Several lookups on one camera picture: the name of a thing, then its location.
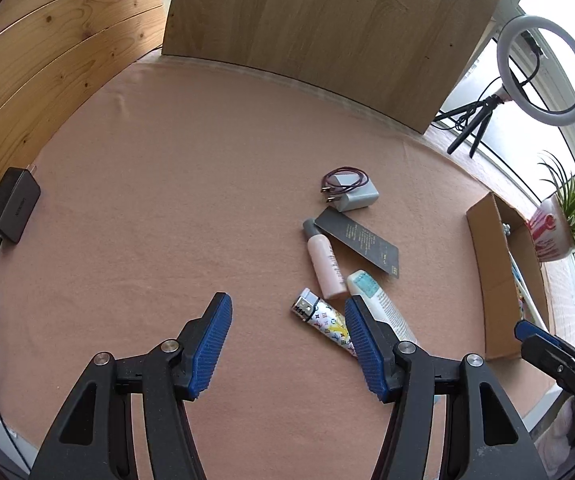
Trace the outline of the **cardboard box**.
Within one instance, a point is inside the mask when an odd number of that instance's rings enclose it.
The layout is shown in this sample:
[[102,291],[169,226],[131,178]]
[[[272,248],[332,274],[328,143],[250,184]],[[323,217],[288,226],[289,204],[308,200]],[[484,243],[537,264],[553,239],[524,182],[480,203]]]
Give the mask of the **cardboard box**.
[[550,312],[541,264],[525,219],[493,192],[468,211],[476,256],[485,321],[485,357],[489,360],[516,358],[521,343],[514,326],[529,312],[519,299],[512,273],[516,263],[542,321],[550,326]]

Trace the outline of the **black tripod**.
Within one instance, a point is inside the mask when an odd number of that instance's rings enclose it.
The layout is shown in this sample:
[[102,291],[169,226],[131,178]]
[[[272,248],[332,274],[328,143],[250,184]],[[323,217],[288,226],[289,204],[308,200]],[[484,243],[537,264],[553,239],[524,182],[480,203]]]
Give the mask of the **black tripod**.
[[444,119],[453,119],[455,126],[460,126],[460,133],[447,148],[447,154],[452,155],[470,136],[474,137],[469,156],[474,154],[479,148],[479,144],[484,139],[485,133],[493,117],[495,109],[502,105],[504,100],[499,94],[493,93],[483,100],[477,100],[465,105],[442,112],[436,115],[433,122],[442,122]]

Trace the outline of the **red white flower pot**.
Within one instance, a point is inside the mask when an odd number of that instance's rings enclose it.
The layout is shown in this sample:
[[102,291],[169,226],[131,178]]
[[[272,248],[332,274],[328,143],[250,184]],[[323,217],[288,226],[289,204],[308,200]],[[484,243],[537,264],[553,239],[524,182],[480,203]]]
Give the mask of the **red white flower pot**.
[[539,204],[527,226],[541,263],[564,259],[573,252],[575,238],[556,195]]

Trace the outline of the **white lotion bottle blue cap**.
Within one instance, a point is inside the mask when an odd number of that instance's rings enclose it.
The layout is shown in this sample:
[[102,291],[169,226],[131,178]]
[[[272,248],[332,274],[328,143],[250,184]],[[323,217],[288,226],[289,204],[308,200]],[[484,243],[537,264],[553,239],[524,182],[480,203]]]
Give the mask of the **white lotion bottle blue cap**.
[[385,290],[365,270],[358,270],[350,274],[346,280],[351,295],[360,296],[376,321],[391,326],[399,340],[411,341],[418,344],[413,330],[389,298]]

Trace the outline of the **black printed card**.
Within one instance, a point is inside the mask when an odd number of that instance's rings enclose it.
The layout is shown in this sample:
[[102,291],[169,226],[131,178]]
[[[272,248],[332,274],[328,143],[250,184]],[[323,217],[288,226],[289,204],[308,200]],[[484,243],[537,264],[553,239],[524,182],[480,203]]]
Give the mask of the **black printed card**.
[[377,269],[399,278],[399,249],[394,244],[333,207],[325,208],[315,219],[315,225]]

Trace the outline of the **wooden headboard panel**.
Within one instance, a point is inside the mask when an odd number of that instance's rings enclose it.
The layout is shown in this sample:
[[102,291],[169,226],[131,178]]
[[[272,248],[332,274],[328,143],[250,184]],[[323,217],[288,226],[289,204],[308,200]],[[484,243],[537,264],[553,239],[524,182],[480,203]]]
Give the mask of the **wooden headboard panel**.
[[264,70],[424,132],[500,0],[171,0],[162,50]]

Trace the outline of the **black power adapter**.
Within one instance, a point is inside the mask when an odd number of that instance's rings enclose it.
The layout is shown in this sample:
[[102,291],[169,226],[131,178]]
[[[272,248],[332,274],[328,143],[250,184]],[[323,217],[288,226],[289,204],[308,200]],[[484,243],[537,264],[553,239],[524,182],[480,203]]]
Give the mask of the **black power adapter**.
[[18,244],[41,196],[39,183],[26,168],[8,167],[0,180],[0,237]]

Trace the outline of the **white dotted tissue pack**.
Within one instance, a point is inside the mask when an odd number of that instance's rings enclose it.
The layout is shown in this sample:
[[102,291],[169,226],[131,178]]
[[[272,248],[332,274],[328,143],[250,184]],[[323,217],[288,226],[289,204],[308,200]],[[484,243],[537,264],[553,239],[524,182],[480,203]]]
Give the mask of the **white dotted tissue pack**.
[[536,323],[538,309],[534,305],[534,301],[531,300],[529,291],[524,286],[521,274],[519,273],[519,270],[517,270],[516,266],[512,266],[512,275],[514,278],[516,293],[519,297],[519,310],[521,311],[521,317],[527,318],[528,321]]

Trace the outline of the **colourful patterned lighter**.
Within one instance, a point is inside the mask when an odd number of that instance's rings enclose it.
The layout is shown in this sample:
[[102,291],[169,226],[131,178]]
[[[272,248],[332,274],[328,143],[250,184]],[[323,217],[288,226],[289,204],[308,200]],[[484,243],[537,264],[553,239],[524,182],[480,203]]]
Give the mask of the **colourful patterned lighter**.
[[301,321],[346,350],[350,356],[357,356],[345,316],[309,288],[304,288],[298,295],[291,310]]

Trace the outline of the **grey ball neck massager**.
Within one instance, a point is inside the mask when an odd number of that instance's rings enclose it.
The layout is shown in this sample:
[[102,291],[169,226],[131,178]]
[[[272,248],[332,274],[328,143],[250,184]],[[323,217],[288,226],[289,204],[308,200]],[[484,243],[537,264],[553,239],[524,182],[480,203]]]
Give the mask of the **grey ball neck massager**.
[[514,256],[511,252],[509,252],[509,256],[510,256],[510,260],[511,260],[511,268],[512,268],[512,274],[513,274],[513,278],[515,281],[515,286],[517,288],[517,290],[519,291],[519,296],[521,296],[522,298],[522,311],[527,310],[529,312],[529,315],[531,317],[531,319],[533,320],[533,323],[535,325],[537,325],[539,328],[541,328],[542,330],[545,330],[546,332],[548,331],[548,327],[545,325],[545,321],[543,320],[535,302],[533,297],[530,295],[530,292],[528,290],[527,284],[525,282],[525,280],[523,279],[522,273],[519,270],[519,265],[517,264],[516,260],[514,259]]

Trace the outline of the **white charger plug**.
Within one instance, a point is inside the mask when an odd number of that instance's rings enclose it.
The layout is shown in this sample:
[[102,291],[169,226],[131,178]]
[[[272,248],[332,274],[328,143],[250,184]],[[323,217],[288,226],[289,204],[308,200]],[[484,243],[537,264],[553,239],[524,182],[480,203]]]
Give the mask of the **white charger plug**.
[[339,212],[373,205],[380,193],[364,174],[341,172],[327,179],[327,203]]

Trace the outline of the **pink bottle grey cap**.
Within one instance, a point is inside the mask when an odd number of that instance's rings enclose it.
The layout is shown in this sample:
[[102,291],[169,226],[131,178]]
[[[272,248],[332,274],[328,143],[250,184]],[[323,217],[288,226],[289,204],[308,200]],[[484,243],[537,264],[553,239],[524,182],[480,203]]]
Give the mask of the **pink bottle grey cap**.
[[323,298],[330,300],[345,296],[348,289],[330,240],[317,228],[313,219],[303,222],[303,231]]

